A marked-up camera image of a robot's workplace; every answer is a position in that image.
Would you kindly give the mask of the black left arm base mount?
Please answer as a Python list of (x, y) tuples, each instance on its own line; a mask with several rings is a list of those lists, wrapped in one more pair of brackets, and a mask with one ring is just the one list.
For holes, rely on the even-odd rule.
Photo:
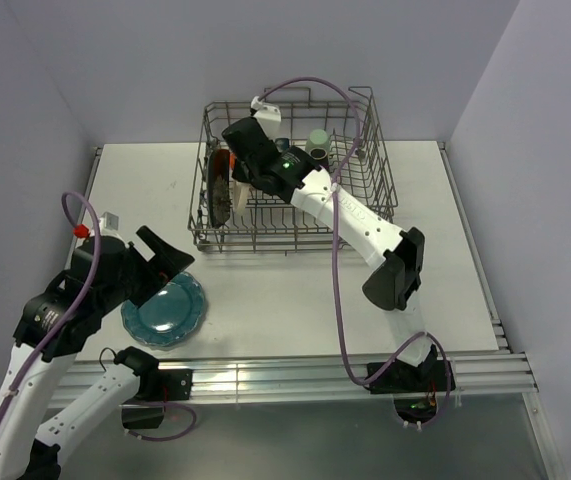
[(129, 430), (152, 430), (169, 418), (169, 402), (190, 398), (191, 369), (161, 369), (148, 385), (121, 408), (121, 423)]

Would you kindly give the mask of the green cream round plate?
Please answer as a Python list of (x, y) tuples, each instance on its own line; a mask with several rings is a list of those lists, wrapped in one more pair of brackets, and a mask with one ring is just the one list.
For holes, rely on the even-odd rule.
[(246, 209), (251, 185), (235, 180), (232, 188), (233, 211), (237, 215), (242, 215)]

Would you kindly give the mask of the teal scalloped plate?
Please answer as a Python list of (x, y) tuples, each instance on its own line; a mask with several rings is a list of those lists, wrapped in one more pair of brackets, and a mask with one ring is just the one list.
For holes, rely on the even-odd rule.
[(194, 333), (205, 318), (207, 300), (201, 284), (189, 273), (175, 276), (144, 305), (130, 300), (120, 309), (122, 324), (138, 343), (167, 349)]

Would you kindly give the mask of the light green plastic cup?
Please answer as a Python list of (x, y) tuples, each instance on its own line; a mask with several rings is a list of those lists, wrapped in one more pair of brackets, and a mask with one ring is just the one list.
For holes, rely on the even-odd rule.
[(314, 150), (322, 150), (325, 153), (330, 152), (330, 136), (323, 129), (314, 129), (307, 137), (305, 151), (311, 153)]

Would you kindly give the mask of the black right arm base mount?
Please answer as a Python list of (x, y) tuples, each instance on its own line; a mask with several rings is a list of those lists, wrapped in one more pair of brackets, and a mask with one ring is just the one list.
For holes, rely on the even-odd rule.
[(449, 404), (456, 386), (451, 363), (432, 358), (416, 367), (395, 362), (365, 389), (391, 396), (401, 425), (421, 431)]

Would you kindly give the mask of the black floral square plate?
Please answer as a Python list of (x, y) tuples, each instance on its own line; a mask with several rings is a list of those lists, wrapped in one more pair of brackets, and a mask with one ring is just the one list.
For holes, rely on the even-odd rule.
[(209, 224), (222, 227), (230, 218), (230, 152), (217, 148), (209, 156), (206, 175), (206, 198)]

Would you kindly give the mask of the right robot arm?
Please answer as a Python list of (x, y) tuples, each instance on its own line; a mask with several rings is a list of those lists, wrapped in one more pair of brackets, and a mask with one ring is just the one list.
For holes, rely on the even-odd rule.
[(408, 389), (417, 390), (433, 374), (431, 363), (436, 340), (423, 321), (399, 325), (394, 335), (401, 344), (375, 373), (355, 376), (349, 363), (342, 314), (338, 248), (344, 240), (371, 270), (362, 292), (375, 307), (404, 311), (421, 286), (425, 236), (417, 228), (404, 230), (379, 216), (346, 191), (309, 153), (291, 146), (281, 152), (268, 138), (259, 121), (242, 118), (228, 126), (222, 137), (236, 156), (237, 167), (258, 190), (280, 198), (310, 214), (332, 231), (331, 275), (339, 350), (350, 380), (360, 386), (380, 378), (399, 360), (398, 378)]

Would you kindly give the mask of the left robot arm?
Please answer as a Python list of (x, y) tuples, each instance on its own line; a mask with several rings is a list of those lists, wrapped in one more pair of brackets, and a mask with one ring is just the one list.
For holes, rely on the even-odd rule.
[(146, 226), (137, 235), (151, 249), (150, 259), (104, 228), (86, 234), (69, 267), (25, 305), (0, 388), (0, 479), (55, 479), (80, 441), (118, 406), (161, 407), (166, 390), (158, 359), (127, 347), (94, 385), (43, 419), (103, 318), (126, 301), (144, 305), (194, 261)]

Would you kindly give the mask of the blue patterned bowl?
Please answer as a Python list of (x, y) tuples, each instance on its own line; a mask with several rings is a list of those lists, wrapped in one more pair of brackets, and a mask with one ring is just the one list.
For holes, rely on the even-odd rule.
[(277, 149), (281, 152), (290, 148), (290, 140), (288, 138), (280, 137), (274, 140)]

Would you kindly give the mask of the black mug brown inside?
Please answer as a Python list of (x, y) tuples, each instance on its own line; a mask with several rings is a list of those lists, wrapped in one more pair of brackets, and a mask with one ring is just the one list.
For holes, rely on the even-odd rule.
[(329, 169), (329, 152), (324, 148), (314, 148), (309, 152), (310, 156), (324, 169)]

